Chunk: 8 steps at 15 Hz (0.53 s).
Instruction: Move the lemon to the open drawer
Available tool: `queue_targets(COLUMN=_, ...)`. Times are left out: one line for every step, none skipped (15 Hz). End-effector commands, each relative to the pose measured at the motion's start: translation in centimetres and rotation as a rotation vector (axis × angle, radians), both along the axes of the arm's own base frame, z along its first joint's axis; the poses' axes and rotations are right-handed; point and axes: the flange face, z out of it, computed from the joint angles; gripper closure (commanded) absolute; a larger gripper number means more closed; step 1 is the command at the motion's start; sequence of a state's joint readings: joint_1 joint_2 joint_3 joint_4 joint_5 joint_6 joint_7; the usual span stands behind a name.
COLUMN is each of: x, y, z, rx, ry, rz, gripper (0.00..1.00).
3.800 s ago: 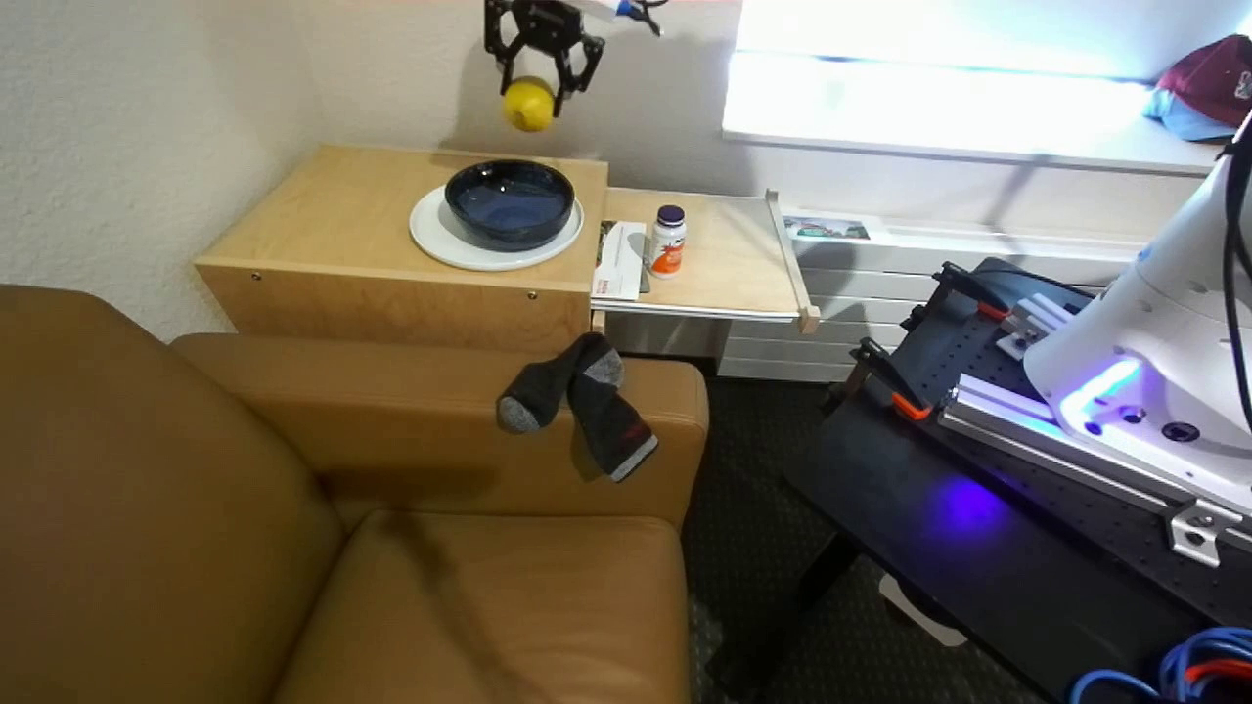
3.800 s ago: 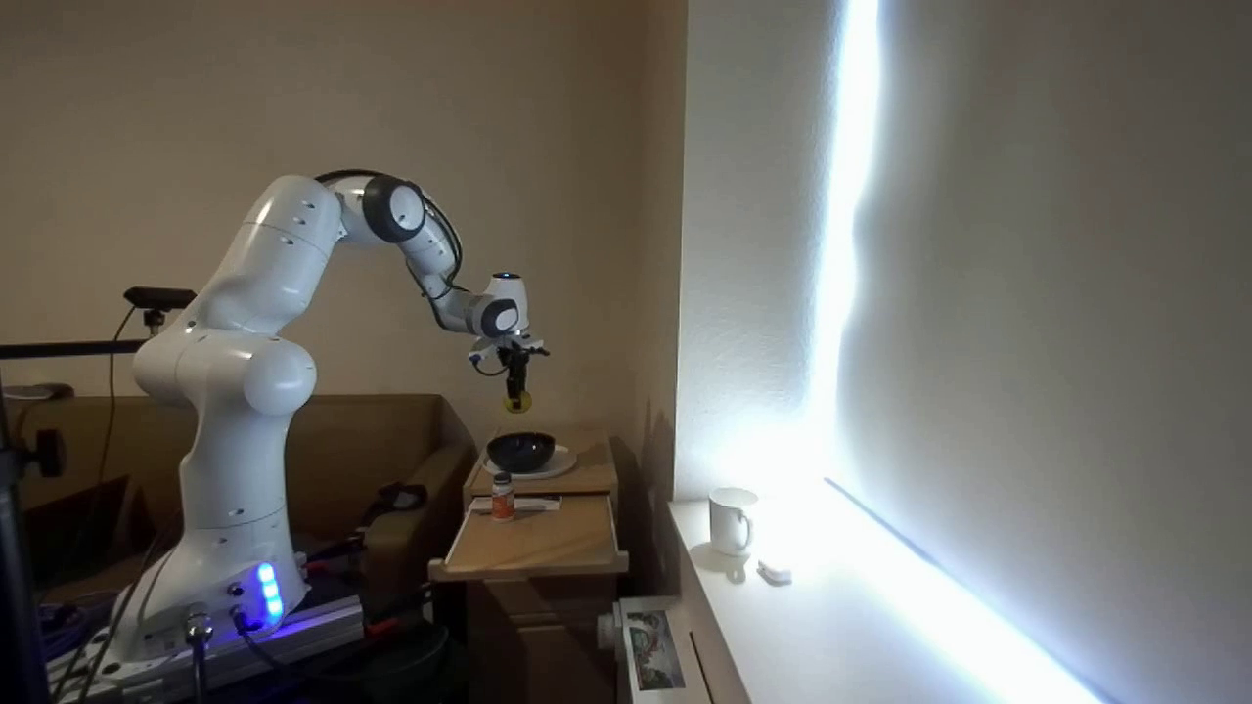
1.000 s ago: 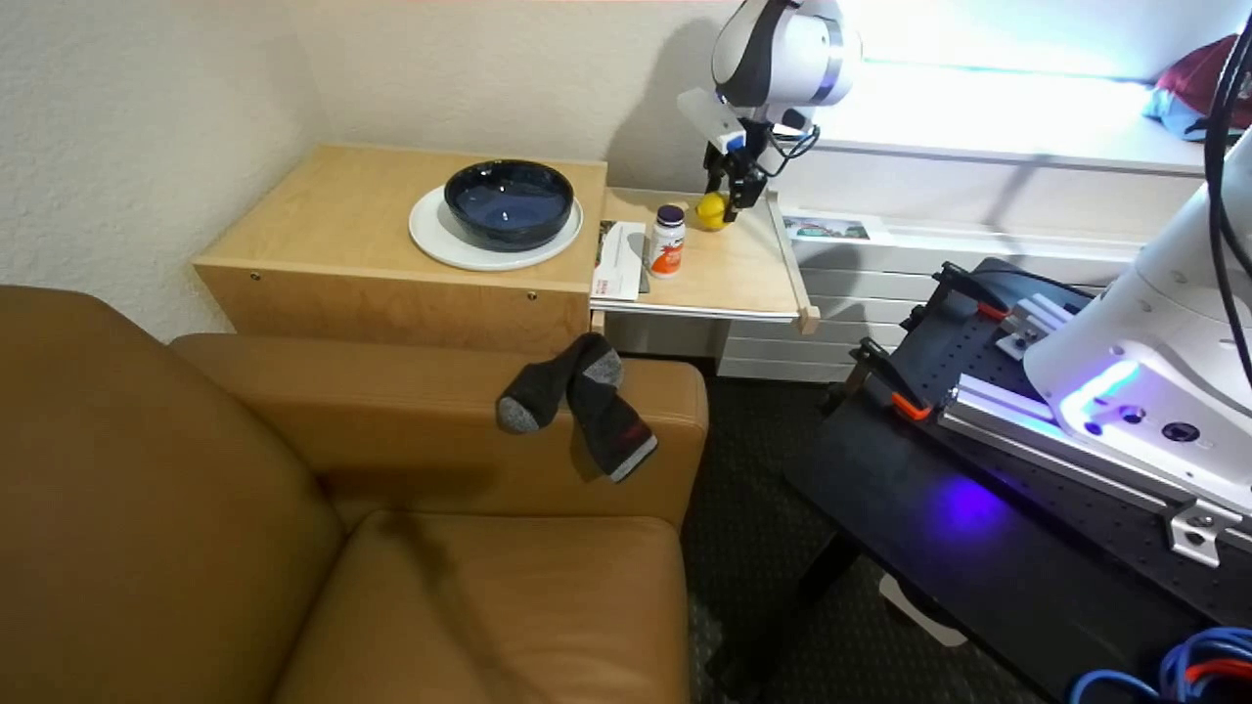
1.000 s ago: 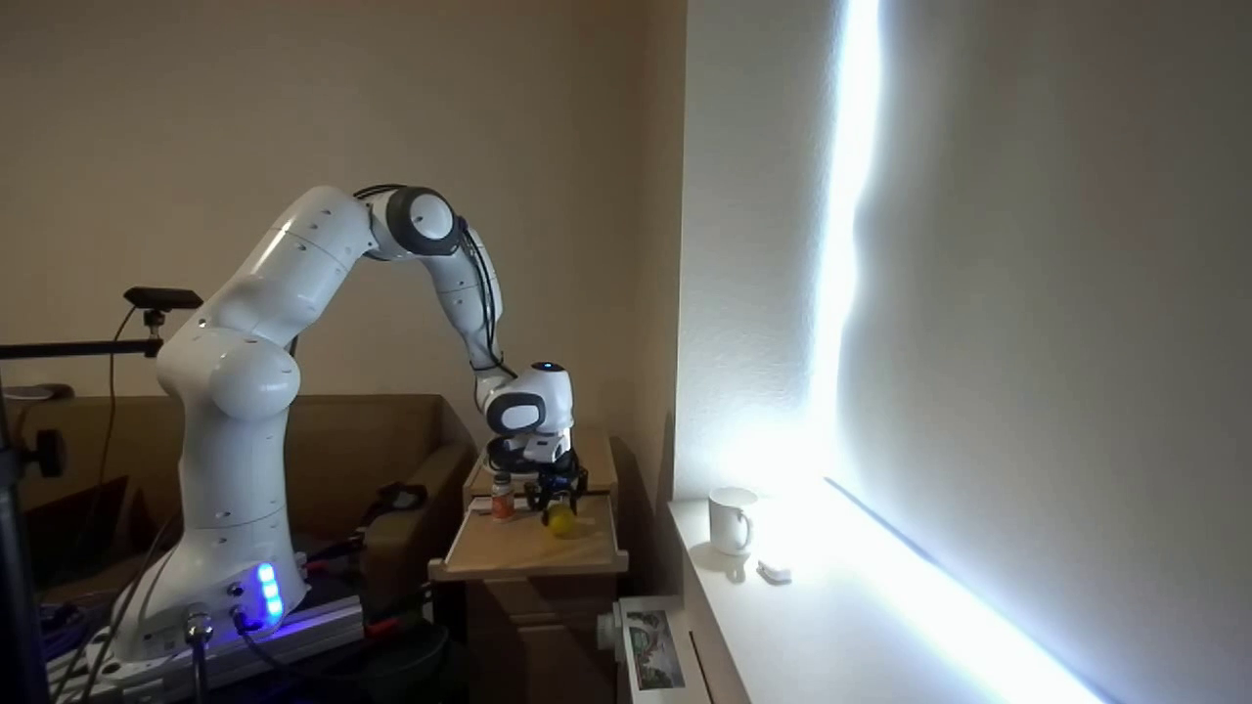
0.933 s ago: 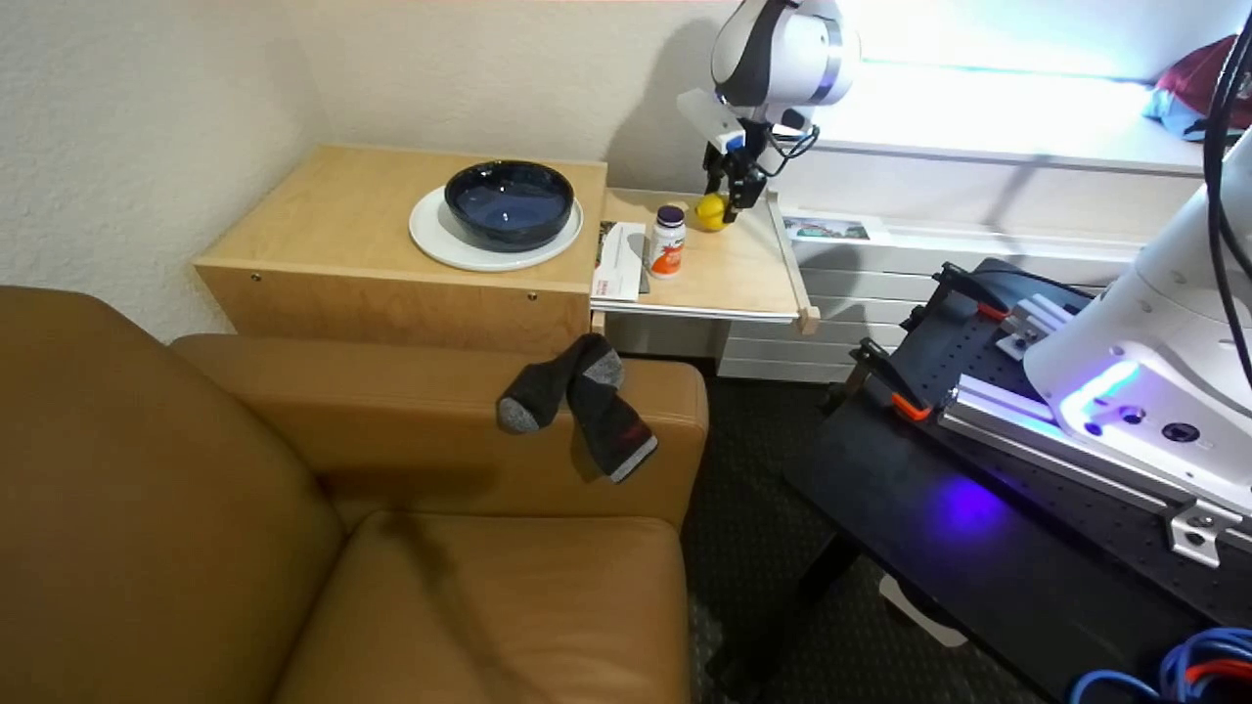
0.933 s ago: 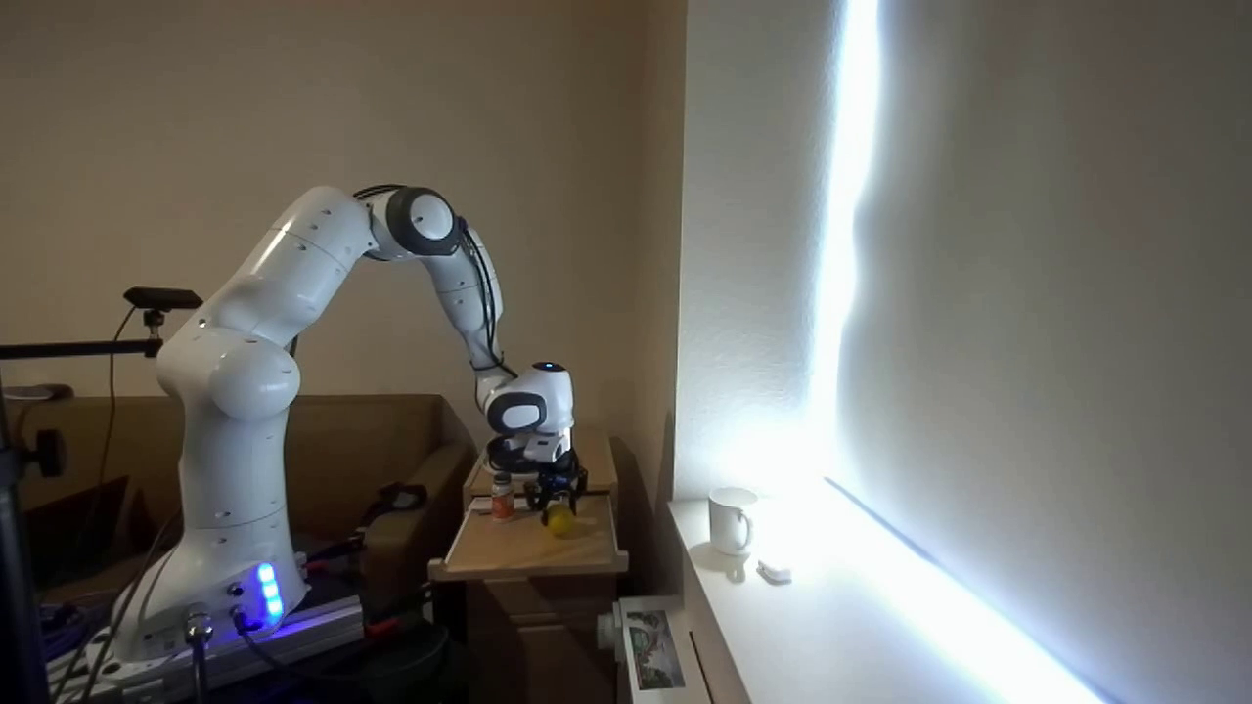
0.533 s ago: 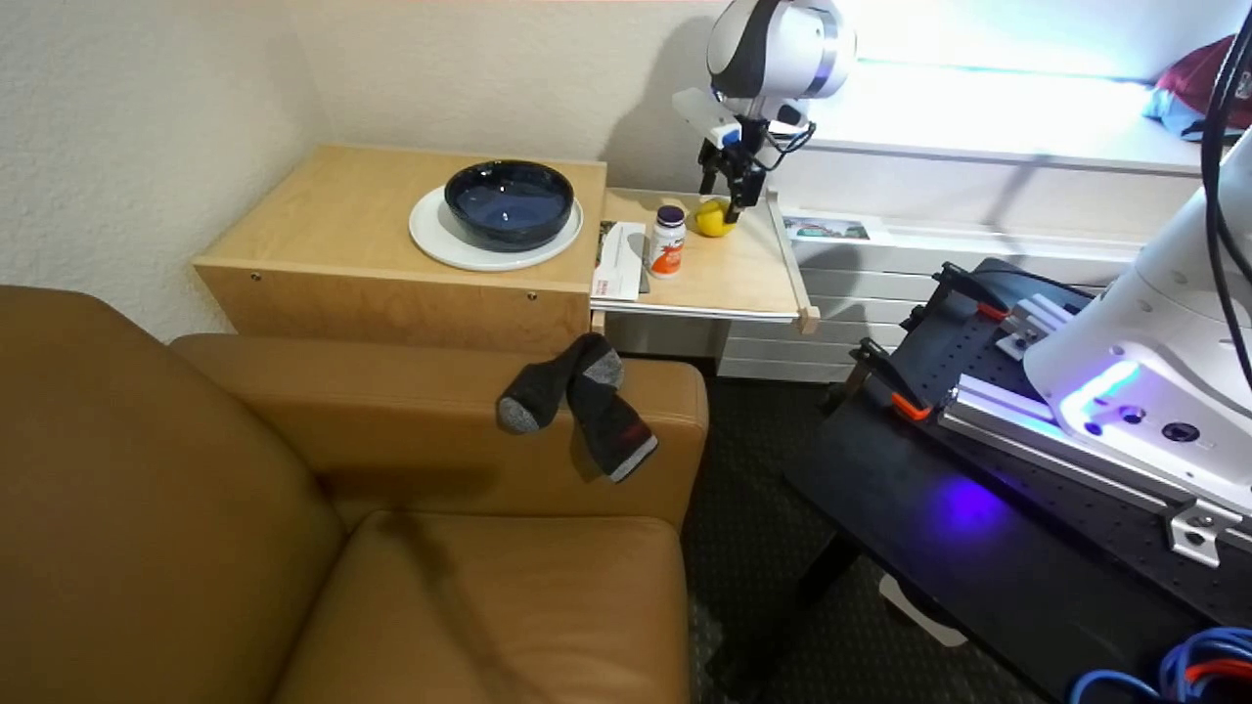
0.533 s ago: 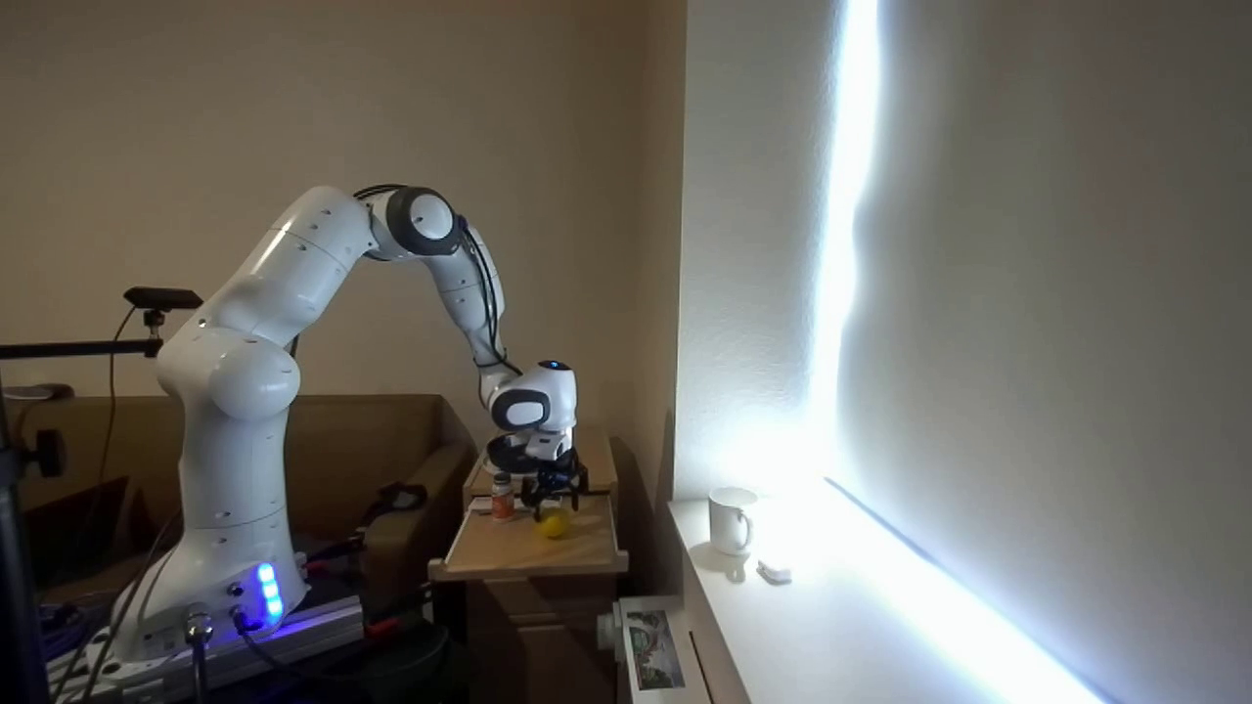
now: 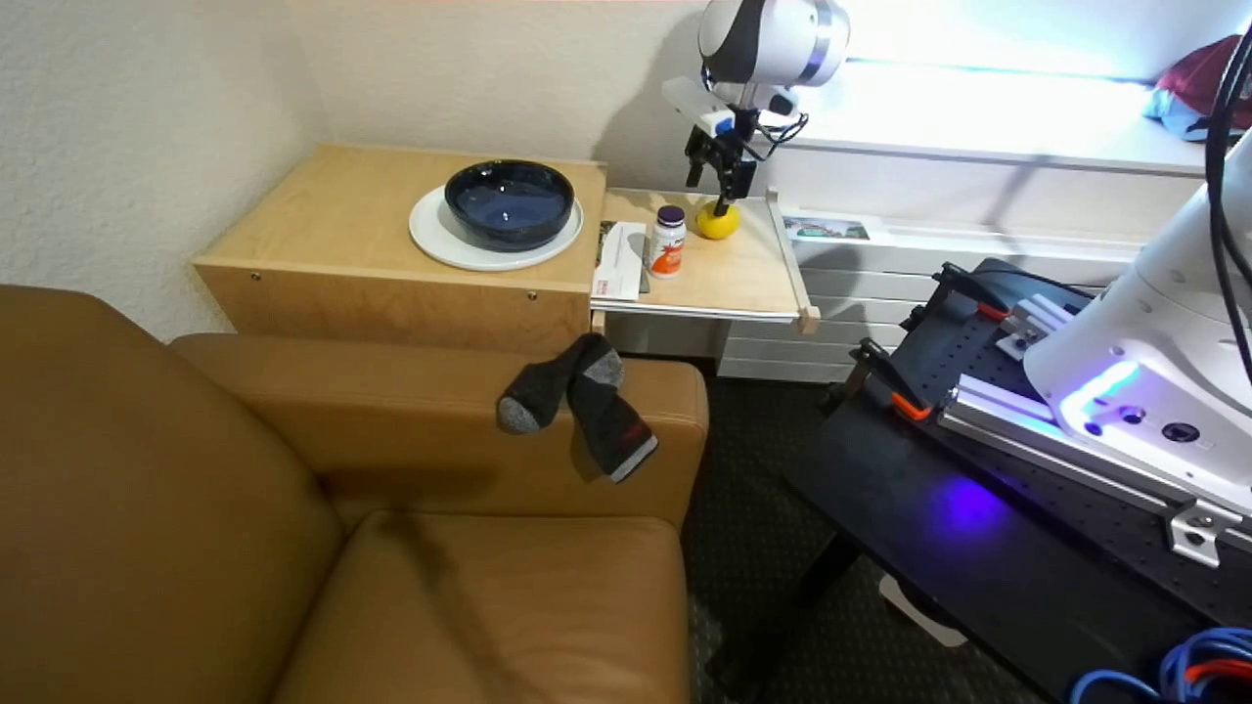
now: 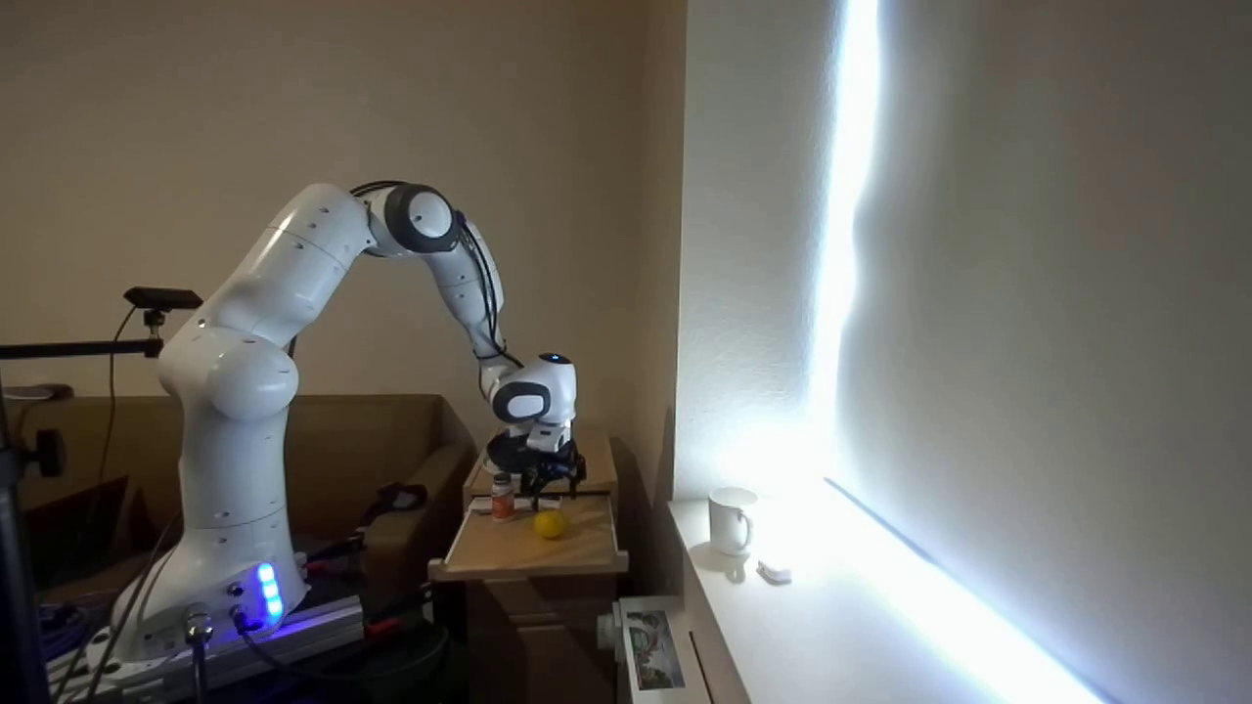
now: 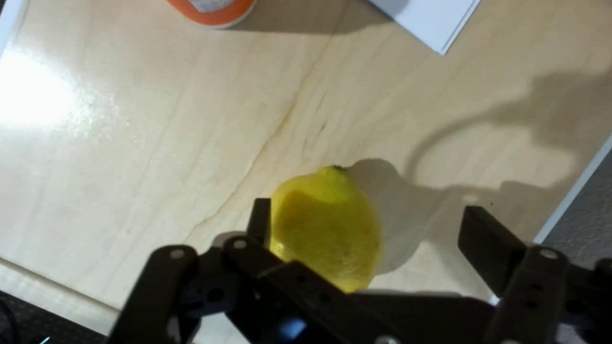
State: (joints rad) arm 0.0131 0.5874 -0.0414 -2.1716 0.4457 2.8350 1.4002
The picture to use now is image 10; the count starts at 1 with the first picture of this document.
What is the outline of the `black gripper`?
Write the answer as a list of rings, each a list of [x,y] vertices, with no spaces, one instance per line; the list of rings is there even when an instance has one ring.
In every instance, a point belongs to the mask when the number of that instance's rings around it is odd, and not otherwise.
[[[580,488],[580,482],[585,478],[585,462],[575,440],[533,444],[528,438],[497,435],[489,440],[489,455],[515,457],[521,478],[511,478],[511,491],[523,496],[545,491],[553,482]]]

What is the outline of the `robot base with blue lights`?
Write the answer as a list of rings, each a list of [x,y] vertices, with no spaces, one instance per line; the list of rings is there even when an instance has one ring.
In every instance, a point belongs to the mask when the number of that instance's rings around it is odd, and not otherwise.
[[[144,565],[109,616],[47,662],[51,704],[163,704],[357,646],[365,601],[313,598],[272,563],[246,563],[187,601],[160,606],[167,563]]]

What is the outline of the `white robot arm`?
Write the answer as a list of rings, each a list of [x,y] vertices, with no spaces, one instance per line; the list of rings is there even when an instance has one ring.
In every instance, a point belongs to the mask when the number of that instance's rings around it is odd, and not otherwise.
[[[558,352],[521,361],[504,342],[504,285],[474,217],[429,182],[309,182],[157,357],[178,417],[178,535],[112,610],[129,648],[173,641],[193,610],[272,628],[306,601],[287,478],[306,391],[296,342],[365,258],[429,271],[499,423],[497,482],[521,496],[581,485],[580,370]]]

